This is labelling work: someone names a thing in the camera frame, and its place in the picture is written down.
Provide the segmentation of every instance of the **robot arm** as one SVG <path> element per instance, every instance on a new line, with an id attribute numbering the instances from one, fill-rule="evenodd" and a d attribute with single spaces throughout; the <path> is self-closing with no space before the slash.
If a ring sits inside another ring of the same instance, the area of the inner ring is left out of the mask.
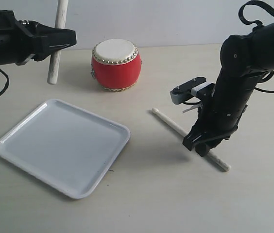
<path id="1" fill-rule="evenodd" d="M 240 20 L 257 26 L 249 35 L 232 35 L 223 43 L 222 68 L 216 83 L 198 77 L 171 91 L 175 104 L 189 104 L 186 101 L 193 97 L 201 100 L 198 119 L 184 138 L 183 145 L 189 150 L 195 149 L 202 157 L 238 129 L 253 90 L 261 90 L 256 85 L 274 75 L 274 23 L 264 26 L 259 20 L 247 21 L 243 16 L 246 5 L 260 6 L 274 16 L 274 9 L 266 3 L 247 2 L 240 8 Z"/>
<path id="2" fill-rule="evenodd" d="M 0 11 L 0 65 L 24 65 L 29 60 L 42 61 L 53 52 L 76 44 L 75 31 L 47 27 L 35 21 L 17 21 L 13 11 Z M 7 82 L 2 95 L 9 85 Z"/>

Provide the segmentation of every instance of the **drum head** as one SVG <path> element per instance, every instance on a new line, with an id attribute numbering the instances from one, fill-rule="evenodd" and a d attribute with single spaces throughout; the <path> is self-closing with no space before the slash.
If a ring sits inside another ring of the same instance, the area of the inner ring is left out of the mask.
<path id="1" fill-rule="evenodd" d="M 110 39 L 99 43 L 94 49 L 95 55 L 101 60 L 115 63 L 129 58 L 133 59 L 137 54 L 135 45 L 124 39 Z"/>

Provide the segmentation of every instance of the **small drum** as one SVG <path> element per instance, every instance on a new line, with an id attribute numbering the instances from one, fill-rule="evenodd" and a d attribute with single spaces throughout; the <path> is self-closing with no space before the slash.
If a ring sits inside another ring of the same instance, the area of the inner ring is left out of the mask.
<path id="1" fill-rule="evenodd" d="M 97 44 L 92 53 L 92 76 L 107 90 L 122 91 L 137 82 L 141 58 L 128 40 L 110 39 Z"/>

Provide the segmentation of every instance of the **drum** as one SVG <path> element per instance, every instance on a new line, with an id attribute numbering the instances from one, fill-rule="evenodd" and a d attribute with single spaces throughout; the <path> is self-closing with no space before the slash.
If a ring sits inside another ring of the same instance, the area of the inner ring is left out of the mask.
<path id="1" fill-rule="evenodd" d="M 92 76 L 110 91 L 122 91 L 133 86 L 141 70 L 137 47 L 124 39 L 110 39 L 97 44 L 91 62 Z"/>

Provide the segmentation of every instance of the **white wall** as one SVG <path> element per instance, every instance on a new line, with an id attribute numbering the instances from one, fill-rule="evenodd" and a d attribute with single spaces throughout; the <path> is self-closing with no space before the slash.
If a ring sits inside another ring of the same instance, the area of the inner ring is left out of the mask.
<path id="1" fill-rule="evenodd" d="M 139 47 L 221 43 L 231 34 L 248 34 L 239 8 L 246 0 L 70 0 L 66 28 L 77 32 L 74 49 L 92 48 L 108 38 L 126 38 Z M 274 7 L 274 0 L 265 0 Z M 0 0 L 0 10 L 16 19 L 54 26 L 57 0 Z M 274 18 L 255 6 L 250 19 Z"/>

